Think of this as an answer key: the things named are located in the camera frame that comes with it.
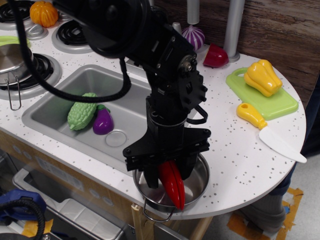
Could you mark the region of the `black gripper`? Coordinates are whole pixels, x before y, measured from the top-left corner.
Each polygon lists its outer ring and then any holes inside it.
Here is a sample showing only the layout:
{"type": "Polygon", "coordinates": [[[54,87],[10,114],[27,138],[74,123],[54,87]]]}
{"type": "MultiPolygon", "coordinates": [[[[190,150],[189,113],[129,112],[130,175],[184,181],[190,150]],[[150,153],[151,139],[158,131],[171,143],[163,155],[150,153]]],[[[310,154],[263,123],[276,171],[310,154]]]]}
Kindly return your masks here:
{"type": "Polygon", "coordinates": [[[149,188],[159,187],[158,165],[176,160],[182,180],[190,177],[198,155],[209,149],[208,138],[211,131],[206,128],[185,127],[185,123],[203,124],[202,119],[187,119],[169,124],[157,118],[147,118],[147,130],[142,138],[123,150],[126,169],[140,170],[149,188]]]}

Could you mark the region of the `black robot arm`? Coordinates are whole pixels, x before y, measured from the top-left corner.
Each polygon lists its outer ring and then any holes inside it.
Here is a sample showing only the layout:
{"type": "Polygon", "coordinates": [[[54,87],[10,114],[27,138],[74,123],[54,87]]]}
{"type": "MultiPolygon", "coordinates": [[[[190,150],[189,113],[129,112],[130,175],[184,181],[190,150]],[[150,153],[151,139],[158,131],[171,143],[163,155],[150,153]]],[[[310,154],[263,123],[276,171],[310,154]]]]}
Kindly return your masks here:
{"type": "Polygon", "coordinates": [[[90,48],[114,59],[129,58],[141,66],[151,88],[146,97],[147,131],[123,150],[129,171],[144,173],[158,187],[159,165],[174,160],[187,179],[199,153],[209,149],[211,132],[187,129],[208,115],[200,104],[207,88],[197,70],[193,46],[147,0],[55,0],[53,6],[77,21],[90,48]]]}

